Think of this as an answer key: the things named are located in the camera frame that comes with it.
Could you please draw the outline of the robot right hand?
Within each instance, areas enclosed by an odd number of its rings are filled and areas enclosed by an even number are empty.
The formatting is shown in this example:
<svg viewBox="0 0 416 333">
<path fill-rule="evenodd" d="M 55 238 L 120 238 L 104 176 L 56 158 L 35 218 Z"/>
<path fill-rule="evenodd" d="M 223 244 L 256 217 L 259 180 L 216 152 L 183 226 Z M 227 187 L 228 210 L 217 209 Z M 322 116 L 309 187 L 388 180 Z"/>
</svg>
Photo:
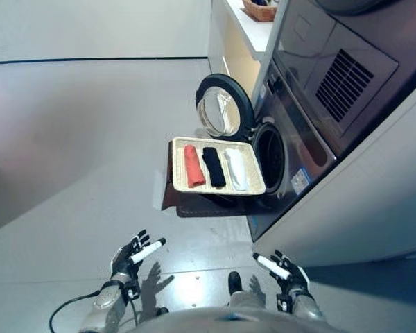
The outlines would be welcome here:
<svg viewBox="0 0 416 333">
<path fill-rule="evenodd" d="M 253 259 L 270 272 L 284 295 L 309 294 L 310 280 L 304 269 L 294 264 L 285 254 L 275 249 L 269 258 L 253 252 Z"/>
</svg>

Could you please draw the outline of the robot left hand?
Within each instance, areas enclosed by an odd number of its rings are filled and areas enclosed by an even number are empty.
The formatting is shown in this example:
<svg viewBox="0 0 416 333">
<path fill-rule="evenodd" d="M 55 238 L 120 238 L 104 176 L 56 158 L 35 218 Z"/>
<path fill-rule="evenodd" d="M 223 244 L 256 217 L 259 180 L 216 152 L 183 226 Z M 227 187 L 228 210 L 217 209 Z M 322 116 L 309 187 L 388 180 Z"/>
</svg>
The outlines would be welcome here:
<svg viewBox="0 0 416 333">
<path fill-rule="evenodd" d="M 151 241 L 146 229 L 141 230 L 126 245 L 120 247 L 113 256 L 110 264 L 111 278 L 123 275 L 129 277 L 130 280 L 136 280 L 139 268 L 145 258 L 165 243 L 166 239 L 163 237 Z"/>
</svg>

